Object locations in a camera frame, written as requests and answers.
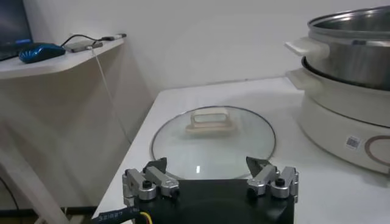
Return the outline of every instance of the cable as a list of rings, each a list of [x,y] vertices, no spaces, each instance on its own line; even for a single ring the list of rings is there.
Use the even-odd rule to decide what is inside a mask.
[[[75,37],[85,37],[85,38],[93,40],[93,41],[101,41],[102,40],[102,39],[95,39],[95,38],[92,38],[92,37],[89,37],[89,36],[86,36],[86,35],[82,35],[82,34],[75,34],[75,35],[71,35],[66,41],[64,41],[61,44],[61,47],[63,47],[67,42],[69,42],[70,40],[72,40]]]
[[[146,212],[140,212],[140,214],[143,215],[143,216],[146,218],[147,224],[153,224],[153,222],[152,222],[152,217],[151,217],[148,213],[146,213]]]
[[[61,44],[61,47],[63,47],[67,42],[69,42],[69,40],[72,40],[75,37],[85,37],[87,39],[93,40],[94,42],[93,42],[92,45],[94,45],[98,41],[113,41],[113,40],[117,40],[117,39],[120,39],[120,38],[125,38],[125,37],[127,37],[127,34],[126,33],[119,33],[119,34],[116,34],[114,36],[102,37],[100,39],[95,39],[95,38],[92,38],[92,37],[89,37],[89,36],[86,36],[86,35],[82,35],[82,34],[75,34],[75,35],[70,36],[66,41],[64,41]]]
[[[102,76],[103,84],[104,84],[105,90],[106,90],[106,92],[107,92],[108,99],[109,99],[109,101],[110,101],[110,103],[111,103],[111,106],[112,106],[112,108],[113,108],[114,116],[115,116],[116,120],[118,121],[119,126],[121,127],[121,129],[122,129],[122,131],[123,131],[124,137],[126,138],[127,142],[131,145],[132,142],[131,142],[131,140],[129,139],[129,137],[127,137],[126,129],[124,128],[123,123],[122,123],[122,121],[121,121],[121,118],[120,118],[119,115],[118,115],[118,112],[117,112],[117,110],[116,110],[116,108],[115,108],[115,105],[114,105],[114,100],[113,100],[113,98],[112,98],[112,96],[111,96],[110,90],[108,89],[107,81],[106,81],[106,79],[105,79],[104,72],[103,72],[102,66],[101,66],[101,64],[100,64],[99,58],[98,58],[98,56],[95,54],[95,51],[94,51],[94,49],[93,49],[91,46],[88,47],[88,48],[92,51],[93,57],[96,59],[96,62],[98,63],[97,65],[98,65],[98,67],[99,67],[100,74],[101,74],[101,76]]]
[[[16,202],[16,199],[15,199],[15,197],[13,196],[12,191],[10,190],[10,188],[8,187],[8,185],[5,183],[5,181],[4,181],[1,177],[0,177],[0,181],[3,183],[4,187],[7,189],[8,193],[11,195],[12,200],[13,200],[13,203],[15,204],[15,207],[16,207],[16,211],[18,212],[19,222],[20,222],[20,224],[23,224],[23,219],[22,219],[22,217],[20,216],[19,205],[18,205],[18,203]]]

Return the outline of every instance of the metal pot rim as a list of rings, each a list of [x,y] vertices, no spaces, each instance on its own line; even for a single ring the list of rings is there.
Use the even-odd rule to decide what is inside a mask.
[[[333,37],[342,37],[342,38],[361,38],[361,39],[375,39],[375,40],[390,40],[390,31],[363,31],[363,30],[336,30],[336,29],[327,29],[321,28],[316,25],[323,23],[324,21],[329,21],[333,19],[341,19],[346,17],[354,17],[359,15],[368,15],[375,13],[384,13],[390,12],[390,5],[358,9],[358,10],[349,10],[344,12],[338,12],[330,15],[320,16],[315,19],[312,19],[308,22],[308,27],[310,30],[316,33],[321,33],[323,35],[329,35]]]

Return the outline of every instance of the white shelf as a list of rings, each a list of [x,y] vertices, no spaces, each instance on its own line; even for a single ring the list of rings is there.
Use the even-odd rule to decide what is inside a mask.
[[[102,47],[96,48],[94,51],[96,55],[99,55],[123,44],[123,42],[123,39],[105,41],[103,42]],[[0,61],[0,79],[11,79],[16,77],[61,72],[71,69],[91,58],[93,58],[91,51],[78,53],[67,52],[65,55],[32,64],[24,64],[21,60],[19,60],[19,58],[12,58]]]

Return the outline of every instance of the power cord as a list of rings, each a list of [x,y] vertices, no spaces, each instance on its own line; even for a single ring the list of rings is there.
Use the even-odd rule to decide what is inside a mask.
[[[11,195],[12,200],[13,200],[13,203],[15,204],[15,207],[16,207],[16,211],[18,212],[19,222],[20,222],[20,224],[23,224],[23,219],[22,219],[22,217],[20,216],[19,205],[18,205],[18,203],[16,202],[16,199],[15,199],[15,197],[13,196],[12,191],[11,191],[10,188],[8,187],[7,183],[5,183],[5,181],[4,181],[1,177],[0,177],[0,181],[3,183],[4,187],[7,189],[8,193]]]
[[[96,43],[98,41],[113,41],[113,40],[117,40],[117,39],[120,39],[120,38],[125,38],[125,37],[127,37],[127,35],[125,33],[120,33],[120,34],[117,34],[117,35],[114,35],[114,36],[108,36],[108,37],[102,37],[100,39],[95,39],[95,38],[92,38],[92,37],[89,37],[89,36],[86,36],[86,35],[83,35],[83,34],[75,34],[75,35],[71,35],[68,39],[66,39],[66,41],[64,41],[61,44],[61,47],[63,47],[67,42],[69,42],[70,40],[72,40],[75,37],[84,37],[84,38],[93,40],[94,41],[93,44],[94,44],[94,43]]]
[[[116,120],[118,121],[119,126],[120,126],[121,129],[122,129],[122,132],[123,132],[124,137],[126,138],[127,142],[131,145],[132,142],[131,142],[131,140],[129,139],[129,137],[127,136],[126,129],[124,128],[124,125],[123,125],[123,123],[122,123],[122,121],[121,121],[121,118],[120,118],[119,115],[118,115],[118,112],[117,112],[117,110],[116,110],[116,108],[115,108],[115,105],[114,105],[114,100],[113,100],[113,98],[112,98],[112,95],[111,95],[111,93],[110,93],[110,90],[108,89],[107,81],[106,81],[106,79],[105,79],[105,75],[104,75],[102,66],[101,66],[101,64],[100,64],[99,58],[98,58],[98,56],[96,55],[94,49],[93,49],[91,46],[88,47],[88,49],[91,50],[91,52],[92,52],[92,54],[93,54],[93,57],[96,59],[96,62],[98,63],[97,65],[98,65],[98,67],[99,67],[100,74],[101,74],[101,76],[102,76],[103,84],[104,84],[105,90],[106,90],[106,92],[107,92],[108,99],[109,99],[109,101],[110,101],[110,103],[111,103],[111,106],[112,106],[112,108],[113,108],[114,116],[115,116]]]

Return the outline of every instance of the white cable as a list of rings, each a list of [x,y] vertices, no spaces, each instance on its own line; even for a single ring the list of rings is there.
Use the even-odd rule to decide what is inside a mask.
[[[117,110],[116,110],[116,108],[115,108],[115,105],[114,105],[114,100],[113,100],[113,98],[112,98],[112,96],[111,96],[110,90],[108,89],[107,81],[106,81],[106,79],[105,79],[104,72],[103,72],[102,66],[101,66],[101,64],[100,64],[99,58],[98,58],[98,56],[96,55],[95,51],[93,50],[93,47],[88,47],[88,49],[91,50],[91,52],[92,52],[92,54],[93,54],[93,57],[96,59],[96,62],[98,63],[97,65],[98,65],[98,67],[99,67],[100,74],[101,74],[101,76],[102,76],[102,80],[103,80],[103,83],[104,83],[104,87],[105,87],[105,90],[106,90],[106,92],[107,92],[108,99],[109,99],[109,101],[110,101],[110,103],[111,103],[112,110],[114,111],[114,117],[115,117],[115,119],[118,121],[118,124],[119,124],[119,126],[121,127],[122,132],[123,132],[123,135],[124,135],[124,137],[126,138],[127,142],[131,145],[132,142],[131,142],[131,140],[129,139],[129,137],[127,137],[126,129],[124,128],[123,123],[122,123],[122,121],[121,121],[121,118],[120,118],[119,115],[118,115],[118,112],[117,112]]]

